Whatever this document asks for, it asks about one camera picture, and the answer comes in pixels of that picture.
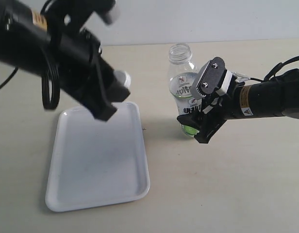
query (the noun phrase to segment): table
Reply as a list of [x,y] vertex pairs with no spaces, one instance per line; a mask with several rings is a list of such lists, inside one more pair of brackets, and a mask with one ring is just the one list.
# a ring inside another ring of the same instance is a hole
[[[299,55],[299,39],[190,44],[201,66],[222,57],[232,71],[264,77]],[[44,112],[40,78],[19,72],[0,91],[0,233],[299,232],[299,120],[228,121],[208,145],[186,139],[166,73],[170,45],[105,47],[130,73],[140,108],[151,188],[138,201],[67,213],[45,206],[62,94]],[[299,67],[299,63],[289,66]],[[0,64],[0,83],[11,68]]]

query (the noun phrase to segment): plastic tray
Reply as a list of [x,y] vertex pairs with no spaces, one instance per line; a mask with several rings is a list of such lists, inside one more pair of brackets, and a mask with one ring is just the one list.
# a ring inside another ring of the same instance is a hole
[[149,191],[150,178],[139,110],[114,104],[108,121],[83,107],[60,116],[51,159],[46,205],[55,212],[130,202]]

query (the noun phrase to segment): bottle neck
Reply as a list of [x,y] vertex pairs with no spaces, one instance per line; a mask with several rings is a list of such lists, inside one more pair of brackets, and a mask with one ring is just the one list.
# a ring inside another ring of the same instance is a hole
[[188,63],[192,59],[192,51],[187,44],[173,45],[169,50],[169,61],[175,65]]

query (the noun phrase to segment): white cap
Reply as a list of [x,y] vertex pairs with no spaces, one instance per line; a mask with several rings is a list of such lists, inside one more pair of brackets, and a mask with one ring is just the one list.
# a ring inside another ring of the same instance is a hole
[[117,80],[127,89],[131,86],[131,76],[126,71],[115,70],[114,75]]

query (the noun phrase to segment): clear plastic bottle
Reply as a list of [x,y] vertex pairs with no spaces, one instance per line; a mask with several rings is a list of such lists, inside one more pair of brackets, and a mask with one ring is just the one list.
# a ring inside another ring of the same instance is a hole
[[[199,72],[192,62],[192,52],[187,44],[173,45],[169,50],[170,67],[168,72],[169,90],[178,107],[179,115],[201,109],[201,100],[196,100],[190,93],[190,87]],[[183,132],[193,137],[198,131],[181,125]]]

